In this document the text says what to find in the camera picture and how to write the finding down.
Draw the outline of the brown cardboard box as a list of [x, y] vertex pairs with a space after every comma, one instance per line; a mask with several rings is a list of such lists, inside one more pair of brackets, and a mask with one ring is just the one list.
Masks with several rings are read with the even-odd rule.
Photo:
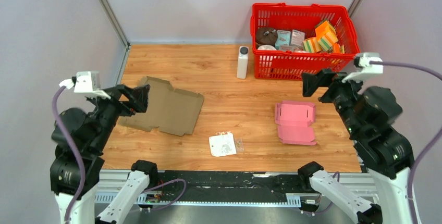
[[148, 109], [131, 117], [120, 117], [124, 127], [150, 132], [158, 131], [177, 136], [192, 134], [198, 120], [204, 96], [200, 93], [177, 89], [160, 78], [145, 76], [139, 85], [150, 85]]

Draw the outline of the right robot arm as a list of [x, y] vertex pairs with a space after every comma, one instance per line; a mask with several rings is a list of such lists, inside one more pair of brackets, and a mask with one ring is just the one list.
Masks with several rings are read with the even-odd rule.
[[305, 72], [302, 82], [305, 97], [320, 87], [326, 88], [318, 100], [335, 106], [375, 183], [379, 202], [359, 198], [314, 161], [299, 168], [299, 189], [321, 193], [354, 223], [420, 223], [412, 199], [414, 189], [408, 183], [414, 165], [413, 150], [408, 139], [392, 127], [402, 108], [391, 90], [378, 86], [362, 90], [363, 83], [355, 73], [330, 69], [316, 74]]

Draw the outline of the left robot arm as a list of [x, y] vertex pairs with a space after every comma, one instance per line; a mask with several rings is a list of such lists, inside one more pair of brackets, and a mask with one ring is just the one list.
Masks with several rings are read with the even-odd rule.
[[119, 84], [90, 90], [87, 100], [94, 105], [93, 111], [69, 108], [59, 112], [58, 98], [74, 87], [73, 81], [63, 81], [52, 99], [55, 123], [51, 138], [56, 150], [50, 183], [61, 222], [122, 223], [142, 192], [158, 186], [158, 168], [150, 161], [136, 161], [117, 196], [106, 210], [97, 214], [95, 197], [104, 165], [103, 150], [118, 118], [147, 111], [150, 86], [129, 88]]

